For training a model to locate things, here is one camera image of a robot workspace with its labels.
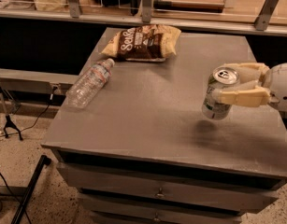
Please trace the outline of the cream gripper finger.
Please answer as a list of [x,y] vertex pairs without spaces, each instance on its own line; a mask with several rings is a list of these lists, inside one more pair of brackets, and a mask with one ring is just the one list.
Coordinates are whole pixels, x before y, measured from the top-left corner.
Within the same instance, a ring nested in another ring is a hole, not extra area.
[[262,87],[258,80],[253,80],[233,87],[215,89],[212,97],[220,104],[258,107],[269,103],[270,89]]
[[226,63],[225,66],[238,72],[241,83],[262,81],[269,70],[264,63]]

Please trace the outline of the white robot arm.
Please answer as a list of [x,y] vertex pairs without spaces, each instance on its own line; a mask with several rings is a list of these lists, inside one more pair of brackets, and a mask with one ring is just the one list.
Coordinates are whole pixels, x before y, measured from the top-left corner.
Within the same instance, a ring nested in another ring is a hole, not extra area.
[[237,71],[239,84],[218,88],[213,92],[215,101],[246,107],[270,105],[287,113],[287,63],[272,68],[264,63],[226,63],[222,68]]

